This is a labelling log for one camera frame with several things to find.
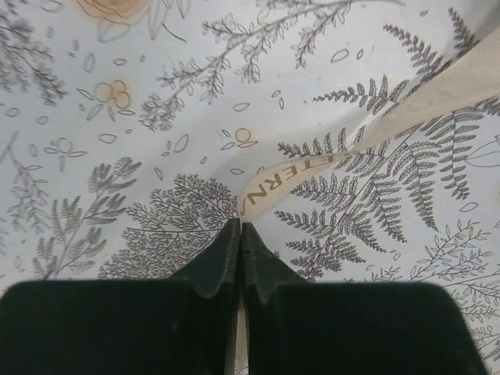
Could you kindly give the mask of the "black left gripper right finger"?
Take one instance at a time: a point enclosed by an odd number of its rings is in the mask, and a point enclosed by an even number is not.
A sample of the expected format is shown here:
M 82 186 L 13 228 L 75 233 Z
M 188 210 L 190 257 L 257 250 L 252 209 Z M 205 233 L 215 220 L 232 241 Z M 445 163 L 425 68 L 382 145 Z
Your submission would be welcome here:
M 241 254 L 251 374 L 484 374 L 458 306 L 435 284 L 311 284 L 250 223 Z

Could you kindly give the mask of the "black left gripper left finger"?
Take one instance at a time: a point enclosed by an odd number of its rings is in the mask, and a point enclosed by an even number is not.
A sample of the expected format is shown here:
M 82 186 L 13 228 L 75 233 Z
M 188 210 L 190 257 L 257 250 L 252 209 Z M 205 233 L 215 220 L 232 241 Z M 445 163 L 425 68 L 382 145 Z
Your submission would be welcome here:
M 4 374 L 230 374 L 240 223 L 171 277 L 45 280 L 1 300 Z

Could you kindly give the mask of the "cream printed ribbon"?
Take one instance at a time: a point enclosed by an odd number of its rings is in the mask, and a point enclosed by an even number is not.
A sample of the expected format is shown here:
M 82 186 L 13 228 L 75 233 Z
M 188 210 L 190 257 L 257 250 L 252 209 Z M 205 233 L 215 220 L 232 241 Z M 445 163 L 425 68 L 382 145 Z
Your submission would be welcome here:
M 455 36 L 443 62 L 418 38 L 396 37 L 419 67 L 418 83 L 386 80 L 325 95 L 373 115 L 353 137 L 282 145 L 287 161 L 255 177 L 238 199 L 252 222 L 273 210 L 305 234 L 289 241 L 308 281 L 365 264 L 363 281 L 442 286 L 489 374 L 499 371 L 499 211 L 484 197 L 497 174 L 473 157 L 499 126 L 499 33 Z

